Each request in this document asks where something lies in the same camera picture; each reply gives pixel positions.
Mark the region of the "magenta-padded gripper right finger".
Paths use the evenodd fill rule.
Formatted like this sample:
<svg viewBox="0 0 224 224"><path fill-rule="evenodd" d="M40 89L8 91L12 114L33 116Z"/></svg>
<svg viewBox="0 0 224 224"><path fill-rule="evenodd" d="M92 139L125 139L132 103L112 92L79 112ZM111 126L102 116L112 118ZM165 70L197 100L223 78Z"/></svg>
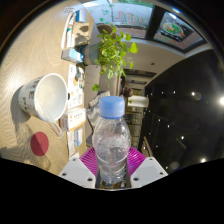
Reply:
<svg viewBox="0 0 224 224"><path fill-rule="evenodd" d="M167 176L154 157L146 157L133 147L127 156L127 172L130 188L140 188Z"/></svg>

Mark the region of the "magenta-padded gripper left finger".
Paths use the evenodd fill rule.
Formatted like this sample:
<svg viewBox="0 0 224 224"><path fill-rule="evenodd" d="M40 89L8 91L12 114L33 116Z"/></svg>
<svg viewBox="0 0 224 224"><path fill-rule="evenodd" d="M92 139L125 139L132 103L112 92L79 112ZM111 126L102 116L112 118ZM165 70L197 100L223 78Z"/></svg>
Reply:
<svg viewBox="0 0 224 224"><path fill-rule="evenodd" d="M72 158L65 165L59 176L84 188L95 188L98 175L98 164L93 147L80 158Z"/></svg>

